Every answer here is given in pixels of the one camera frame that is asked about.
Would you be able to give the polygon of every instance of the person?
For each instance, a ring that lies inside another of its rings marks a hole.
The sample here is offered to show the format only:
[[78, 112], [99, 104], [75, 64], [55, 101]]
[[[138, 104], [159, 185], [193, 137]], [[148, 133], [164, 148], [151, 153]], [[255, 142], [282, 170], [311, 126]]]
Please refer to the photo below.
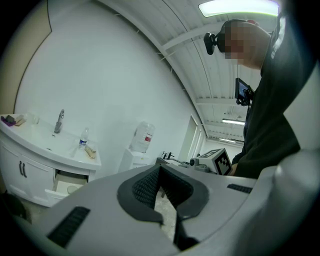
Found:
[[243, 149], [234, 157], [229, 175], [257, 179], [264, 168], [300, 150], [284, 116], [316, 65], [300, 36], [301, 27], [285, 11], [279, 13], [271, 34], [252, 20], [225, 24], [225, 58], [261, 74], [246, 116]]

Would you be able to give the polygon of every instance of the cabinet door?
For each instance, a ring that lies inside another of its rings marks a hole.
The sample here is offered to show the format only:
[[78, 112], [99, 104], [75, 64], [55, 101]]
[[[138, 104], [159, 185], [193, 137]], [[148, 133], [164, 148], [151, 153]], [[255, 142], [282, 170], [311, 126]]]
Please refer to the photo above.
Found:
[[43, 206], [49, 206], [45, 190], [52, 190], [54, 186], [54, 169], [38, 163], [24, 155], [22, 159], [22, 172], [28, 186], [31, 200]]
[[20, 154], [10, 146], [0, 141], [0, 169], [6, 189], [25, 199], [28, 199], [26, 179], [22, 173]]

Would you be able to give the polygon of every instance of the ceiling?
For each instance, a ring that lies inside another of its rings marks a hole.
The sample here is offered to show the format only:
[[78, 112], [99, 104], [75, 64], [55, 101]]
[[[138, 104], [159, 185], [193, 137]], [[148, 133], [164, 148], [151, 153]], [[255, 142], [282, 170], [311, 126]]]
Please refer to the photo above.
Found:
[[235, 79], [254, 90], [260, 71], [236, 65], [215, 50], [208, 55], [203, 37], [218, 33], [231, 19], [254, 20], [272, 32], [277, 18], [257, 13], [230, 13], [204, 17], [198, 6], [208, 0], [99, 0], [133, 23], [158, 48], [188, 92], [208, 138], [244, 141], [243, 126], [222, 119], [245, 121], [247, 108], [238, 106]]

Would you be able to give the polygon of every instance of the water bottle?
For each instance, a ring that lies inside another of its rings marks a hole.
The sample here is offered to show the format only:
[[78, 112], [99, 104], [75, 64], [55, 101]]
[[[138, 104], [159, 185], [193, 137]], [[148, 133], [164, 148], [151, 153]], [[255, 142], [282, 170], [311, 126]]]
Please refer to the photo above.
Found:
[[137, 152], [146, 152], [154, 135], [155, 127], [151, 123], [141, 122], [136, 129], [130, 149]]
[[88, 141], [88, 136], [89, 136], [89, 128], [86, 127], [84, 128], [83, 132], [81, 133], [80, 136], [80, 141], [79, 141], [79, 148], [84, 150], [86, 145], [87, 145], [87, 141]]

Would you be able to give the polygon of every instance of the open drawer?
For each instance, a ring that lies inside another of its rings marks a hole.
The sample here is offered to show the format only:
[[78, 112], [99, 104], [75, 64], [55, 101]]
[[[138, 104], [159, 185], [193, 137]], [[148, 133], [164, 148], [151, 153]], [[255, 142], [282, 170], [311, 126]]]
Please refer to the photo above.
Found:
[[69, 186], [74, 186], [79, 189], [86, 183], [87, 179], [85, 175], [59, 171], [59, 173], [55, 175], [55, 181], [52, 190], [45, 189], [45, 193], [48, 197], [48, 206], [51, 207], [65, 197], [69, 196]]

